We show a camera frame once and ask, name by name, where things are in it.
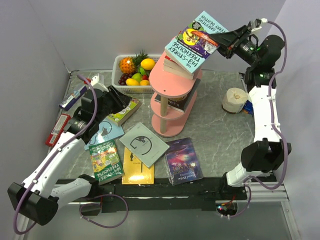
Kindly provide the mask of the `blue 143-Storey Treehouse book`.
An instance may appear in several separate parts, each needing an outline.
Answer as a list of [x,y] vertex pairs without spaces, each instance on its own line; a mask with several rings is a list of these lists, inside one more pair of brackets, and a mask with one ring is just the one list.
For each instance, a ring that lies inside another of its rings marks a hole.
[[186,72],[193,74],[218,48],[210,35],[227,31],[203,11],[165,46],[164,52]]

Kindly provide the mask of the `grey Great Gatsby book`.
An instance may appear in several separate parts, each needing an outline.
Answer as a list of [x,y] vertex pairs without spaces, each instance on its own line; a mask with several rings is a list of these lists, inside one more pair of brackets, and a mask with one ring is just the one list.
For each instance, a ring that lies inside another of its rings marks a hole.
[[147,168],[151,168],[169,149],[168,144],[141,122],[125,133],[119,141]]

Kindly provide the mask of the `red 13-Storey Treehouse book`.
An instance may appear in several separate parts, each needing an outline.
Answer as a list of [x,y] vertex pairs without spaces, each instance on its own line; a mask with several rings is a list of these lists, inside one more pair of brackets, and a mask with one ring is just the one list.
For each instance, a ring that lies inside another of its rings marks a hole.
[[177,70],[185,70],[181,66],[179,66],[176,62],[174,62],[169,56],[167,56],[166,53],[164,54],[163,65],[169,66],[169,67],[177,69]]

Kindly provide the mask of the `purple shrink-wrapped Robinson Crusoe book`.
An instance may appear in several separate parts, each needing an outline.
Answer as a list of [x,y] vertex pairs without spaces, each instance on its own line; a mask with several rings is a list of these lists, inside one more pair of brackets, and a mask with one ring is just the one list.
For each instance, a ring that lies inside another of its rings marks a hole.
[[203,172],[190,137],[168,141],[165,159],[173,186],[202,179]]

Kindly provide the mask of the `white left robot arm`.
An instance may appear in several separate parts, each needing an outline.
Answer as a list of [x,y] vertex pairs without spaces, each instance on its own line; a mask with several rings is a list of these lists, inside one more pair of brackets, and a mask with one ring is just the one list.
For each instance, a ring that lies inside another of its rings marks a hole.
[[58,188],[55,184],[62,170],[98,132],[99,124],[108,115],[125,109],[131,99],[113,86],[88,90],[83,95],[81,105],[43,162],[22,183],[14,182],[9,186],[7,193],[15,217],[21,214],[44,226],[61,207],[80,198],[93,201],[98,197],[98,180],[87,174]]

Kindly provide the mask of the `dark red grapes bunch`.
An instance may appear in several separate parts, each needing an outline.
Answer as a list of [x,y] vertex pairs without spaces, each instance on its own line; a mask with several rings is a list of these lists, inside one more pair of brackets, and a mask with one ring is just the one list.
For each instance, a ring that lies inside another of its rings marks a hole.
[[127,79],[130,79],[132,76],[133,76],[132,73],[123,73],[121,75],[119,81],[118,81],[118,84],[120,86],[126,86],[127,85],[127,83],[126,83]]

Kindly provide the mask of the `white plastic fruit basket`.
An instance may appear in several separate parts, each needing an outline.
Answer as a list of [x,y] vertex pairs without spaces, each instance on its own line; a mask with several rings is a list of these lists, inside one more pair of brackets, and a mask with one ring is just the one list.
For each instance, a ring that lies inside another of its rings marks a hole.
[[143,69],[139,71],[139,65],[134,65],[133,59],[136,57],[135,54],[123,54],[115,57],[112,74],[111,84],[114,88],[124,94],[151,94],[153,89],[150,85],[139,85],[133,81],[133,85],[127,85],[126,80],[128,78],[134,78],[138,82],[142,80],[142,75],[147,79],[148,71]]

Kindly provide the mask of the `orange fruit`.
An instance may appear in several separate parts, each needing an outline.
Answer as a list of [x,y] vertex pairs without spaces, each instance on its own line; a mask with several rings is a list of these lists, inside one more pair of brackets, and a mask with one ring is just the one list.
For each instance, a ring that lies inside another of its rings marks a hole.
[[147,79],[143,79],[143,80],[140,81],[139,84],[140,84],[141,86],[149,86],[149,85],[150,85],[150,82],[149,82],[149,80],[147,80]]

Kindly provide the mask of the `orange pineapple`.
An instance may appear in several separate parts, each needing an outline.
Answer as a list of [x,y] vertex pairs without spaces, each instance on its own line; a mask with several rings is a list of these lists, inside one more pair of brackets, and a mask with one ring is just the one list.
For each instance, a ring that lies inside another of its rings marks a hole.
[[124,57],[119,63],[118,67],[123,74],[132,74],[136,71],[136,65],[133,57]]

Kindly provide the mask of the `yellow lemon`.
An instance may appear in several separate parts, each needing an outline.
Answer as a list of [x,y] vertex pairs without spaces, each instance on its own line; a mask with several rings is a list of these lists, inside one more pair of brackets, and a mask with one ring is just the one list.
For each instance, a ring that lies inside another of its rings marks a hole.
[[140,66],[147,71],[151,71],[155,65],[156,65],[156,62],[152,58],[145,58],[140,63]]

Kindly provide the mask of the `pink three-tier wooden shelf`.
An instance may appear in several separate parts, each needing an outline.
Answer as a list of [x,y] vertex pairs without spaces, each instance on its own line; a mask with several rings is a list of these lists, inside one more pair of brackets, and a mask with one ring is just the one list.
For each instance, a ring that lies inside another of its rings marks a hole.
[[197,93],[192,95],[185,112],[169,107],[169,99],[187,95],[195,81],[164,71],[164,59],[163,52],[149,76],[150,86],[154,91],[150,100],[150,108],[153,111],[151,124],[157,134],[169,138],[177,136],[183,130]]

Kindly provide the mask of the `green 104-Storey Treehouse book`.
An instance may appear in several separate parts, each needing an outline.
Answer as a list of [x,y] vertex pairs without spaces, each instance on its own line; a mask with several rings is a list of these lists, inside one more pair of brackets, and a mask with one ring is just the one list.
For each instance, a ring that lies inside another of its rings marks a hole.
[[99,185],[109,183],[125,174],[114,140],[90,145],[89,154],[93,174]]

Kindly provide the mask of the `beige wrapped toilet roll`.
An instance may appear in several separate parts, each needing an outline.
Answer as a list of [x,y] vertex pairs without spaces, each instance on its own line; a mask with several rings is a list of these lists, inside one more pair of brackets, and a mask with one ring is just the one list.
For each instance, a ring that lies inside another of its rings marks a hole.
[[248,95],[244,90],[236,87],[229,88],[223,97],[221,107],[228,113],[237,114],[243,109],[247,100]]

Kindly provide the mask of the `red rectangular box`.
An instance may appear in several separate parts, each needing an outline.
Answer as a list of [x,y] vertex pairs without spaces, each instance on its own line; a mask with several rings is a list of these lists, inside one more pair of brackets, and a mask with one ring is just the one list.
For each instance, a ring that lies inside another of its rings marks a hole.
[[48,138],[45,141],[45,144],[48,147],[54,147],[58,142],[64,127],[67,125],[68,121],[71,119],[71,116],[68,114],[62,113],[58,120],[56,121],[52,131],[50,132]]

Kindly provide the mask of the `yellow file folder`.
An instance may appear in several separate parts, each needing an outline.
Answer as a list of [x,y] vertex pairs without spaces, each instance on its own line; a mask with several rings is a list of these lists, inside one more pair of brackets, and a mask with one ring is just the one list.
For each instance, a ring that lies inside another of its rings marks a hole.
[[155,167],[146,167],[127,147],[124,148],[123,170],[123,185],[152,185],[155,182]]

